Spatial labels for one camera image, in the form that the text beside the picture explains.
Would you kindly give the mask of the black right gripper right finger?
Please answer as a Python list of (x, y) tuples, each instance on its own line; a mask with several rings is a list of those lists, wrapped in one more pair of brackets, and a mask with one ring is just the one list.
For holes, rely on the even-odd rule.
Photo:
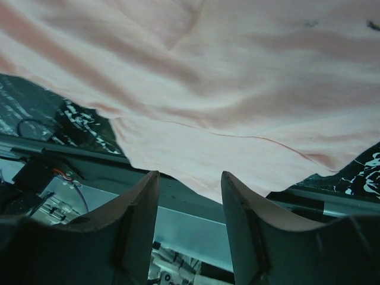
[(250, 190), (230, 172), (221, 193), (236, 284), (378, 284), (379, 216), (320, 223)]

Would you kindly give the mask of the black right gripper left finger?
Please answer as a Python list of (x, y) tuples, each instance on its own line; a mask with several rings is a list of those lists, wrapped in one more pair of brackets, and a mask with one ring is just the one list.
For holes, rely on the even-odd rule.
[(2, 284), (146, 284), (159, 173), (67, 224), (1, 217)]

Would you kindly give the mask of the peach t shirt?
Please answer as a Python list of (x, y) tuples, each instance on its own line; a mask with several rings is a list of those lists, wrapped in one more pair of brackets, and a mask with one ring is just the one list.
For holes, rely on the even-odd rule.
[(216, 202), (224, 171), (266, 196), (379, 142), (378, 1), (2, 1), (1, 72)]

